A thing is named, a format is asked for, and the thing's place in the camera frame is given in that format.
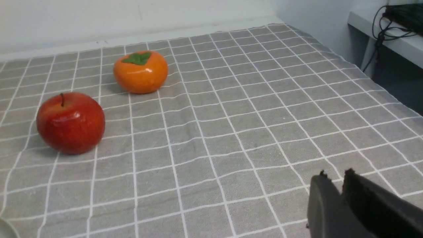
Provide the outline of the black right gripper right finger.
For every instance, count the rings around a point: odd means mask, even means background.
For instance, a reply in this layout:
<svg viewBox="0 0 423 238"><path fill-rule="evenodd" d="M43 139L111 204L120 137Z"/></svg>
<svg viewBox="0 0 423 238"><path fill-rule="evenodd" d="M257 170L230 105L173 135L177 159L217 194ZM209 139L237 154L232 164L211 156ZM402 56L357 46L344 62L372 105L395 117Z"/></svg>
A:
<svg viewBox="0 0 423 238"><path fill-rule="evenodd" d="M422 209L380 185L345 171L342 196L358 221L375 238L421 238Z"/></svg>

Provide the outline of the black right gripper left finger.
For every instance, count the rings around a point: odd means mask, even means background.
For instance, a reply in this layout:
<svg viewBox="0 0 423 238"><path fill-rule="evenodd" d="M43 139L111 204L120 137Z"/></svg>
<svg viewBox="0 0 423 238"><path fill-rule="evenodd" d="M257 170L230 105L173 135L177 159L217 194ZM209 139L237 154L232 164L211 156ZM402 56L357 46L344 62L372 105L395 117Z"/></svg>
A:
<svg viewBox="0 0 423 238"><path fill-rule="evenodd" d="M375 238L324 171L311 178L306 225L312 238Z"/></svg>

